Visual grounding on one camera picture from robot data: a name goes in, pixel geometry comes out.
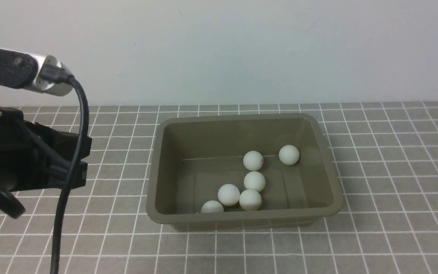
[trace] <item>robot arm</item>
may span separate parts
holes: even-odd
[[[25,208],[11,191],[62,189],[54,221],[51,273],[59,272],[60,240],[68,195],[86,183],[90,154],[89,106],[80,83],[55,57],[0,49],[0,85],[64,96],[72,88],[80,104],[79,134],[24,121],[23,113],[0,107],[0,209],[13,218]]]

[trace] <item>grid mat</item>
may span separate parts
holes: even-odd
[[[21,107],[77,132],[77,107]],[[71,192],[62,273],[438,274],[438,102],[91,107],[87,186]],[[305,228],[178,233],[146,215],[157,124],[168,118],[302,113],[328,139],[346,204]],[[0,212],[0,273],[48,273],[58,190]]]

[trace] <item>plastic bin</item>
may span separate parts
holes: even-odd
[[[287,166],[278,151],[299,148],[300,160]],[[264,156],[266,178],[257,211],[239,205],[221,213],[200,213],[217,201],[227,183],[243,191],[249,172],[242,156]],[[146,211],[151,220],[178,231],[307,226],[334,215],[344,203],[337,173],[318,122],[306,114],[203,116],[173,118],[157,129]]]

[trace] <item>cable connector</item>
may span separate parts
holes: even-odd
[[[39,75],[43,80],[47,80],[52,83],[68,83],[68,80],[73,75],[64,68],[54,65],[43,65]]]

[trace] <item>white wall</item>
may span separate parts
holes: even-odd
[[[438,100],[438,0],[0,0],[91,104]],[[0,88],[0,105],[75,105]]]

